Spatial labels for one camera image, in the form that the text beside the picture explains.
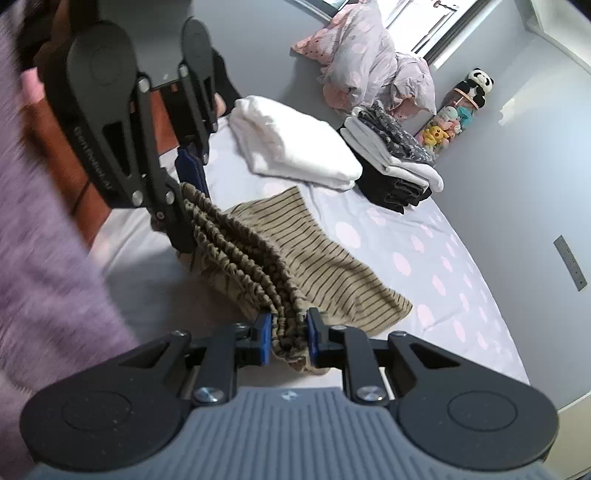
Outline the brown striped trousers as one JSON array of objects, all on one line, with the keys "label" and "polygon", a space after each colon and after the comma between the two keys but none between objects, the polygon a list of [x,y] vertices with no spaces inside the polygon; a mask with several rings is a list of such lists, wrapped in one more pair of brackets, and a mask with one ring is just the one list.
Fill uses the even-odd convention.
[{"label": "brown striped trousers", "polygon": [[372,269],[332,241],[296,187],[219,209],[197,188],[181,189],[197,249],[192,265],[249,320],[271,312],[271,351],[297,372],[314,371],[305,315],[315,308],[329,326],[374,336],[413,305]]}]

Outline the large white folded blanket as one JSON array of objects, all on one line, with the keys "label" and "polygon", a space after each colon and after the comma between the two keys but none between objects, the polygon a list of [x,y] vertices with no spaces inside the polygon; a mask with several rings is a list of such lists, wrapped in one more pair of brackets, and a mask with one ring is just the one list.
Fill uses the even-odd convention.
[{"label": "large white folded blanket", "polygon": [[363,174],[361,163],[329,123],[280,102],[256,95],[238,99],[228,124],[254,174],[339,191],[352,189]]}]

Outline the black sock foot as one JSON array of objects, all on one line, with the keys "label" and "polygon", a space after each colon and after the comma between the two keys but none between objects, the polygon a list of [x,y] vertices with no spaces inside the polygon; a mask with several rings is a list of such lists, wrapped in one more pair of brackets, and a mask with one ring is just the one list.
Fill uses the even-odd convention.
[{"label": "black sock foot", "polygon": [[214,102],[215,112],[218,118],[231,112],[235,101],[242,98],[235,85],[231,82],[223,57],[215,49],[212,49],[213,76],[214,76]]}]

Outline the orange red trouser leg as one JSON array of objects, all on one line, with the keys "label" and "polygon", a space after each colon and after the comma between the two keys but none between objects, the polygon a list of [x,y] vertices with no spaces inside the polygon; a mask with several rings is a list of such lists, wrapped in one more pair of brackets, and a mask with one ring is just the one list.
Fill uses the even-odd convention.
[{"label": "orange red trouser leg", "polygon": [[152,92],[144,82],[122,110],[85,118],[68,96],[64,108],[36,94],[23,107],[26,138],[45,162],[66,215],[86,243],[92,243],[113,209],[146,209],[155,230],[187,249],[187,213],[182,189],[159,163],[177,147],[165,103],[174,92]]}]

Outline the polka dot bed sheet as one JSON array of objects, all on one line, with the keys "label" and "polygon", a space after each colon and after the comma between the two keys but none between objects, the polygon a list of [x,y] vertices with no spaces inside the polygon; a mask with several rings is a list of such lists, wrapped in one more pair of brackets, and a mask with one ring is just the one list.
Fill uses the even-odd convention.
[{"label": "polka dot bed sheet", "polygon": [[[399,328],[519,381],[528,376],[494,297],[468,249],[433,200],[404,213],[358,190],[301,185],[325,234],[407,297]],[[171,330],[205,337],[238,311],[201,281],[155,232],[143,210],[112,212],[90,254],[123,319],[140,342]]]}]

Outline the black folded garment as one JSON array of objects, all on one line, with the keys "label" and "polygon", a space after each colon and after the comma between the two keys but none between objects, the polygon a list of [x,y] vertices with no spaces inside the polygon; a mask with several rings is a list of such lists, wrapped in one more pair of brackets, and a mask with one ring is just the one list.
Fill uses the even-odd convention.
[{"label": "black folded garment", "polygon": [[363,167],[363,174],[356,180],[356,185],[374,205],[404,214],[407,207],[417,207],[432,195],[430,187],[421,187],[405,179],[384,175],[363,158],[359,162]]}]

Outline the purple fuzzy sleeve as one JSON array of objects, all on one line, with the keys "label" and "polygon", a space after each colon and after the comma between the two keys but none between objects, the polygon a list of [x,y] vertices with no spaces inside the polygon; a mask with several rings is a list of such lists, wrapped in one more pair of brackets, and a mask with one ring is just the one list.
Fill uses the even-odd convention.
[{"label": "purple fuzzy sleeve", "polygon": [[1,16],[1,476],[34,466],[19,429],[26,402],[136,340],[27,144],[10,13]]}]

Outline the white folded garment stack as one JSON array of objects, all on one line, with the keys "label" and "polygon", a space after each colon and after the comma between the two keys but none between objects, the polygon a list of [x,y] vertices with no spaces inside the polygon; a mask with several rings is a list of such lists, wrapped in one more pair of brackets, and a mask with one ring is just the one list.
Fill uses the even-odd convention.
[{"label": "white folded garment stack", "polygon": [[430,187],[434,193],[444,190],[444,180],[433,166],[405,162],[392,156],[377,134],[356,116],[346,117],[341,134],[349,147],[380,173]]}]

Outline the dark floral folded garment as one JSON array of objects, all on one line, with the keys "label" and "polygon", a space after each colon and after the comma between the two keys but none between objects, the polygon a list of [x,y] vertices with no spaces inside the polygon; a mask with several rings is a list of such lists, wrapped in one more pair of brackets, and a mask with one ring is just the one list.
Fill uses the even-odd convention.
[{"label": "dark floral folded garment", "polygon": [[380,101],[353,108],[353,115],[376,133],[387,151],[397,159],[430,166],[435,164],[433,155],[386,111]]}]

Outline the crumpled pink grey duvet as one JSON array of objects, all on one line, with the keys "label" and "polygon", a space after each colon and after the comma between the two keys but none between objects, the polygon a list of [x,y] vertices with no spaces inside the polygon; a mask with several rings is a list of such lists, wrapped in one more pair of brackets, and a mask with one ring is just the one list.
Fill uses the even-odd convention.
[{"label": "crumpled pink grey duvet", "polygon": [[340,11],[291,49],[321,64],[325,102],[352,112],[380,101],[387,113],[406,120],[422,111],[437,113],[436,89],[427,62],[397,50],[382,23],[376,1],[360,1]]}]

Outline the plush toy hanging rack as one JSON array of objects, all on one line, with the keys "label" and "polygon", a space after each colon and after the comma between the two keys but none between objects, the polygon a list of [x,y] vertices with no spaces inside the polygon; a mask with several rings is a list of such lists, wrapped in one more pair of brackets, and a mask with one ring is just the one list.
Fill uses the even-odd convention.
[{"label": "plush toy hanging rack", "polygon": [[444,98],[443,106],[415,139],[436,159],[471,125],[486,105],[494,79],[480,68],[471,70]]}]

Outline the grey wall plate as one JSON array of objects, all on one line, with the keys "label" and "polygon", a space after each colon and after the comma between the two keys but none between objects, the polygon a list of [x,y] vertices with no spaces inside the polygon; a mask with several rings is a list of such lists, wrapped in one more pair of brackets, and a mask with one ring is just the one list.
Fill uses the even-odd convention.
[{"label": "grey wall plate", "polygon": [[587,279],[563,235],[560,235],[554,240],[554,246],[573,280],[577,291],[582,291],[588,285]]}]

